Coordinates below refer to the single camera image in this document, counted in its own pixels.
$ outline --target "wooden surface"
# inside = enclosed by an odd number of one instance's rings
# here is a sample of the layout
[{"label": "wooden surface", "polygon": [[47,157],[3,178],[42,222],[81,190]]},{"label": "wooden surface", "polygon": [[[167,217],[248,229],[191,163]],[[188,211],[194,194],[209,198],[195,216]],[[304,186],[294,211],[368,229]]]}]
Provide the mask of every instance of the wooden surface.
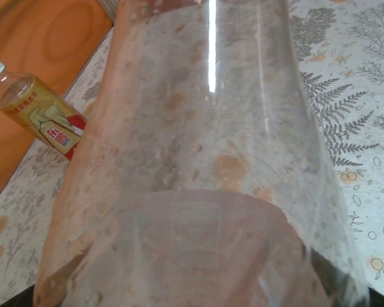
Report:
[{"label": "wooden surface", "polygon": [[[0,61],[64,94],[110,27],[97,0],[0,0]],[[32,140],[0,112],[0,191]]]}]

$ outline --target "floral print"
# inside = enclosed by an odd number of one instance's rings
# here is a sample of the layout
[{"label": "floral print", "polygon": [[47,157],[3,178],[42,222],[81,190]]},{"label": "floral print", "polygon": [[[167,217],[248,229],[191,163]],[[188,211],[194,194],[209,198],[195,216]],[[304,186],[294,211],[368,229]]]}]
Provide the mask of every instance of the floral print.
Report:
[{"label": "floral print", "polygon": [[[289,0],[289,12],[305,92],[344,192],[362,266],[384,295],[384,0]],[[111,33],[67,95],[79,111],[95,100]],[[0,304],[35,281],[67,166],[35,142],[0,195]]]}]

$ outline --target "clear plastic sheet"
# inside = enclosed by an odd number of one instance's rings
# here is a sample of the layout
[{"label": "clear plastic sheet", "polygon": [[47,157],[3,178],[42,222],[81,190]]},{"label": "clear plastic sheet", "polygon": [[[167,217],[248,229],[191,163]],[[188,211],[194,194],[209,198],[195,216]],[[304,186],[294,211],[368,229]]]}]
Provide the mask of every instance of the clear plastic sheet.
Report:
[{"label": "clear plastic sheet", "polygon": [[35,306],[366,306],[283,0],[122,1]]}]

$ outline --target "bottle label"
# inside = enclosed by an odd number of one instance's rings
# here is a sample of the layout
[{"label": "bottle label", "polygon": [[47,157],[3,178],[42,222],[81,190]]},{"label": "bottle label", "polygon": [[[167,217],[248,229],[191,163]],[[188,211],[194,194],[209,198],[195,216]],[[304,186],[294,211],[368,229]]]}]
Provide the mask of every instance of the bottle label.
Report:
[{"label": "bottle label", "polygon": [[23,96],[1,110],[68,160],[71,160],[86,125],[84,116],[37,77]]}]

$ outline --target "fern leaf pattern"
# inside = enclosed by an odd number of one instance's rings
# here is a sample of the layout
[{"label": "fern leaf pattern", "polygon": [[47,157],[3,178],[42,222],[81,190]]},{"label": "fern leaf pattern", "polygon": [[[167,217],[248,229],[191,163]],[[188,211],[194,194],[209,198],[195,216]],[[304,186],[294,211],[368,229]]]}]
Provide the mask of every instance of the fern leaf pattern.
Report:
[{"label": "fern leaf pattern", "polygon": [[359,117],[358,120],[347,122],[348,114],[355,108],[357,102],[367,94],[366,91],[358,91],[347,95],[352,84],[335,86],[339,78],[321,80],[321,75],[303,72],[301,74],[307,96],[316,114],[317,121],[326,140],[328,151],[332,157],[334,166],[362,166],[341,157],[344,154],[363,152],[376,148],[379,143],[359,145],[352,142],[345,143],[351,135],[357,135],[366,125],[374,111]]},{"label": "fern leaf pattern", "polygon": [[353,14],[354,26],[349,31],[365,42],[363,51],[376,61],[367,60],[357,73],[374,84],[384,84],[384,3]]}]

